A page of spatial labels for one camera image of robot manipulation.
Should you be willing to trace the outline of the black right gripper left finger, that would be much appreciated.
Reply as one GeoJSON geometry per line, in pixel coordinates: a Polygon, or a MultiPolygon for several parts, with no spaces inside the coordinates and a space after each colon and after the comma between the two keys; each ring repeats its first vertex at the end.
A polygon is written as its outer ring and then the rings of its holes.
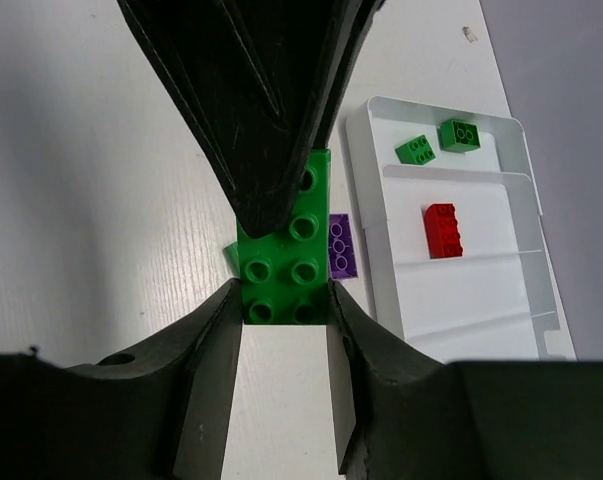
{"type": "Polygon", "coordinates": [[[217,479],[242,336],[241,286],[97,364],[0,354],[0,479],[217,479]]]}

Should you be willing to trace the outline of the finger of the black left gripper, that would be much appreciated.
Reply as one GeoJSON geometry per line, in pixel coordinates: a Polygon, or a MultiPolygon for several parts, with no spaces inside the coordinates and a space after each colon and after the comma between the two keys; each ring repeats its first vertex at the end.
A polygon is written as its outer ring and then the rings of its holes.
{"type": "Polygon", "coordinates": [[[244,231],[290,217],[325,103],[327,1],[123,1],[244,231]]]}
{"type": "Polygon", "coordinates": [[[362,44],[372,26],[374,15],[384,4],[383,0],[360,1],[356,16],[351,21],[351,25],[346,29],[347,43],[345,44],[344,52],[340,55],[335,78],[330,84],[327,104],[313,140],[313,149],[327,148],[328,140],[336,122],[338,111],[362,44]]]}

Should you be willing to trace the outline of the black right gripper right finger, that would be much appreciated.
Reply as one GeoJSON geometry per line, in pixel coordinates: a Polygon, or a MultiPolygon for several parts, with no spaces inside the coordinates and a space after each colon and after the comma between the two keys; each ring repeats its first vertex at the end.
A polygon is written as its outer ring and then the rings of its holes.
{"type": "Polygon", "coordinates": [[[603,479],[603,361],[440,363],[327,287],[338,471],[349,479],[603,479]]]}

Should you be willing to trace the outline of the green 2x2 brick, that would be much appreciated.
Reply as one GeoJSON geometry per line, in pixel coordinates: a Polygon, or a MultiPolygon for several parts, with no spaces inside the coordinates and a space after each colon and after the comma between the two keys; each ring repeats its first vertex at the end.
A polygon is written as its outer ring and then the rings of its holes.
{"type": "Polygon", "coordinates": [[[402,164],[425,165],[436,158],[436,155],[425,135],[419,135],[395,148],[395,153],[402,164]]]}
{"type": "Polygon", "coordinates": [[[467,153],[481,147],[476,125],[458,119],[448,119],[438,127],[440,148],[453,153],[467,153]]]}
{"type": "Polygon", "coordinates": [[[231,244],[227,245],[223,249],[223,254],[224,254],[225,259],[228,262],[228,265],[230,267],[232,274],[235,277],[239,277],[240,276],[240,273],[239,273],[240,267],[239,267],[238,243],[232,242],[231,244]]]}

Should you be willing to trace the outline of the red 2x4 brick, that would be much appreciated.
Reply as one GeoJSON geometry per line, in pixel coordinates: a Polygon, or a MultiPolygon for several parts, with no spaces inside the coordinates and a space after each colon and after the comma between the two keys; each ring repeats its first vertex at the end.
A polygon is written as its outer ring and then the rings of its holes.
{"type": "Polygon", "coordinates": [[[424,213],[425,233],[432,259],[462,257],[456,208],[452,203],[434,203],[424,213]]]}

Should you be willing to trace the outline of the green 2x4 brick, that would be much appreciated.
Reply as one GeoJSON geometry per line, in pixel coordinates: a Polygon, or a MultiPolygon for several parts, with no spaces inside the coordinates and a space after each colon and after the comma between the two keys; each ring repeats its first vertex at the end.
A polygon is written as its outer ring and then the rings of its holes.
{"type": "Polygon", "coordinates": [[[237,228],[243,320],[321,325],[327,304],[331,153],[311,152],[290,220],[259,239],[237,228]]]}

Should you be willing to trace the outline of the white divided sorting tray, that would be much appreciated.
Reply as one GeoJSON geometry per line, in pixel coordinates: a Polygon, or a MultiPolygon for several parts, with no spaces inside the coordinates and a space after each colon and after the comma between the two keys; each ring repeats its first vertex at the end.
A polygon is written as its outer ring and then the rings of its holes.
{"type": "Polygon", "coordinates": [[[377,322],[441,362],[573,359],[521,124],[375,96],[345,128],[377,322]],[[452,118],[477,126],[479,149],[440,148],[452,118]],[[436,158],[402,164],[395,148],[419,135],[436,158]],[[462,257],[430,257],[434,203],[455,206],[462,257]]]}

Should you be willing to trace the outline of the purple 2x3 brick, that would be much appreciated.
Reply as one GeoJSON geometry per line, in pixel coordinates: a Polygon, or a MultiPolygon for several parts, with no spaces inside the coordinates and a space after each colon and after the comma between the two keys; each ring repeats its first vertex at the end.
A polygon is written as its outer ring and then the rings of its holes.
{"type": "Polygon", "coordinates": [[[330,277],[333,280],[357,278],[358,268],[349,216],[346,213],[330,214],[328,234],[330,277]]]}

